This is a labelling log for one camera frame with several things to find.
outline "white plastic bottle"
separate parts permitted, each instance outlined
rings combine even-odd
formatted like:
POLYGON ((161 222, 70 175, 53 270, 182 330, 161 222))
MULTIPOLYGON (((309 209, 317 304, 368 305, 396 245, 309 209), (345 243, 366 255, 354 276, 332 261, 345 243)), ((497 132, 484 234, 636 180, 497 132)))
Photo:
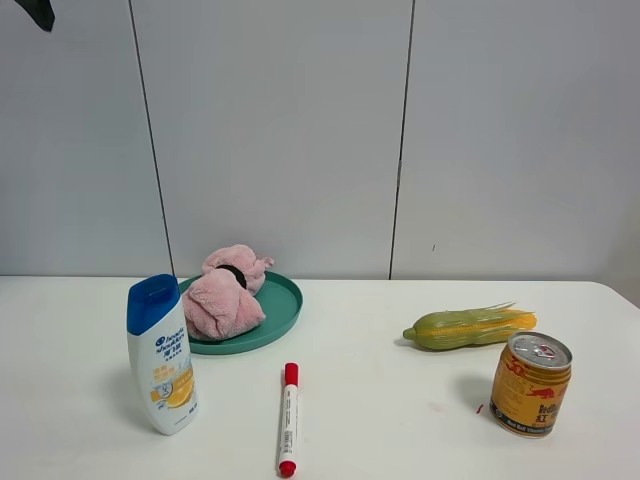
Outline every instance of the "white plastic bottle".
POLYGON ((127 337, 131 371, 147 417, 165 435, 198 411, 189 338, 178 282, 156 275, 129 289, 127 337))

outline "green plate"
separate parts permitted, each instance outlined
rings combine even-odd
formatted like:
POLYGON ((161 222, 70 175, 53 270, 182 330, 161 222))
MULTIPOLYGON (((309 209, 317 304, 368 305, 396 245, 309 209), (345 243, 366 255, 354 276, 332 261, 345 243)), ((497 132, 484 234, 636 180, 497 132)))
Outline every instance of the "green plate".
MULTIPOLYGON (((192 353, 202 355, 229 355, 264 347, 287 333, 296 323, 302 308, 302 292, 287 277, 266 272, 267 279, 256 295, 267 318, 253 330, 220 342, 206 342, 189 337, 192 353)), ((180 293, 200 278, 190 278, 180 283, 180 293)))

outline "green corn husk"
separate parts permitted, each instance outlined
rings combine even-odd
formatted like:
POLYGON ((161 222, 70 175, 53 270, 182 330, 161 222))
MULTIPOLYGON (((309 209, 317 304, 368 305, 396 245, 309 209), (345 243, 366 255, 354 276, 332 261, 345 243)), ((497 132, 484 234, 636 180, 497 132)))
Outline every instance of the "green corn husk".
POLYGON ((516 332, 531 330, 537 323, 533 313, 512 309, 513 305, 430 313, 402 336, 434 350, 504 342, 516 332))

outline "gold can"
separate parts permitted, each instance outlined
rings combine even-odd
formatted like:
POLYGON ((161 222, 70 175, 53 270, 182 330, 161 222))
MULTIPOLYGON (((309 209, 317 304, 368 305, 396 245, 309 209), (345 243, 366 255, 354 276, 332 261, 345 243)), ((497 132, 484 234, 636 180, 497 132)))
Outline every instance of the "gold can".
POLYGON ((551 433, 571 379, 572 355, 555 338, 536 332, 512 335, 504 347, 491 392, 500 426, 525 437, 551 433))

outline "red marker cap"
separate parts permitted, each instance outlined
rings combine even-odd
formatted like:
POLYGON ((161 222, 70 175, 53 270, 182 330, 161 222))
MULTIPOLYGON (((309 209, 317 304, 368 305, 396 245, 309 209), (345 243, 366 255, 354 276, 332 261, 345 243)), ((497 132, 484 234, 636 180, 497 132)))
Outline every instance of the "red marker cap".
POLYGON ((298 364, 287 363, 284 366, 284 383, 285 385, 298 386, 298 364))
POLYGON ((282 462, 280 464, 280 475, 282 478, 290 478, 293 477, 293 474, 296 473, 296 464, 290 461, 282 462))

